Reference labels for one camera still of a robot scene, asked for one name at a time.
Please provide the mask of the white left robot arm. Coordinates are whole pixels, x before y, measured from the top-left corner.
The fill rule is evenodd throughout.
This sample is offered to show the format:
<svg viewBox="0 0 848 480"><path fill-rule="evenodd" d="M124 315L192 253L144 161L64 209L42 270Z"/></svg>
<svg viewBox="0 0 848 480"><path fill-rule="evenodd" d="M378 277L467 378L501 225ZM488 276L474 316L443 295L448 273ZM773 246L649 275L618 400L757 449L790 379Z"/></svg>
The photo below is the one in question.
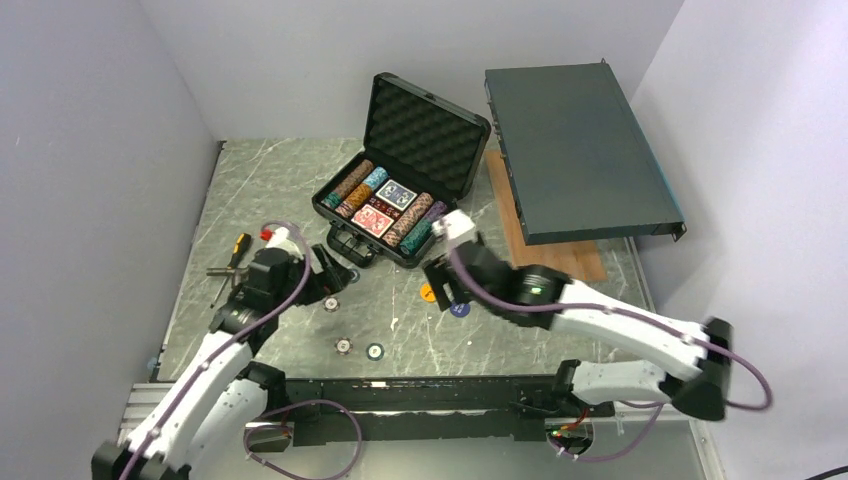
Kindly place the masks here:
<svg viewBox="0 0 848 480"><path fill-rule="evenodd" d="M321 245L268 245L244 268L213 315L197 355L163 399L123 441L105 442L91 460L94 479L192 479L222 430L279 417L289 401L284 372L255 361L292 306L323 302L356 274Z"/></svg>

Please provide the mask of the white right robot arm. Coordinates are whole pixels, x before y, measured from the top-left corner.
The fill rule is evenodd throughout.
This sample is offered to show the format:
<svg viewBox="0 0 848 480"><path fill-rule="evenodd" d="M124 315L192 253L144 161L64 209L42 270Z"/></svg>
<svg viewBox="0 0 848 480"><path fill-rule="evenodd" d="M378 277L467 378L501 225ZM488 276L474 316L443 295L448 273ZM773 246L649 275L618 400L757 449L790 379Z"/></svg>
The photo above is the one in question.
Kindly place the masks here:
<svg viewBox="0 0 848 480"><path fill-rule="evenodd" d="M722 421L731 403L733 328L713 317L706 323L675 320L609 297L570 275L542 265L514 267L482 241L461 245L423 267L442 310L475 302L519 327L568 332L635 355L603 366L561 363L551 388L557 411L574 415L585 406L613 401L669 403L705 421Z"/></svg>

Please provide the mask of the blue small blind button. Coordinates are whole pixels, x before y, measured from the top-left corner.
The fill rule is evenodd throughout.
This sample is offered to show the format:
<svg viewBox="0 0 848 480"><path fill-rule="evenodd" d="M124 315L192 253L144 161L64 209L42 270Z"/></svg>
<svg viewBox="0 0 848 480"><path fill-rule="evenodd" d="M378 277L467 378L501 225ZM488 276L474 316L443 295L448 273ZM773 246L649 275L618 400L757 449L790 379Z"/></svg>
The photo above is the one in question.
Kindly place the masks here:
<svg viewBox="0 0 848 480"><path fill-rule="evenodd" d="M453 303L449 308L449 312L457 318L464 318L469 315L471 307L467 303Z"/></svg>

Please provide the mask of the yellow big blind button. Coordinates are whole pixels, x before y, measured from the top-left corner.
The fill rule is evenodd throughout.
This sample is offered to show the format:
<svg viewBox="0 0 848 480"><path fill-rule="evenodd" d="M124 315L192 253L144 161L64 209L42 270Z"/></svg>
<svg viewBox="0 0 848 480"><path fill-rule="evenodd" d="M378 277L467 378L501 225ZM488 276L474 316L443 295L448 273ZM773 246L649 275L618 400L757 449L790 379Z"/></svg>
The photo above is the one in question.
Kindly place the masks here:
<svg viewBox="0 0 848 480"><path fill-rule="evenodd" d="M420 287L419 295L424 301L428 303L435 303L437 300L433 288L428 283L425 283Z"/></svg>

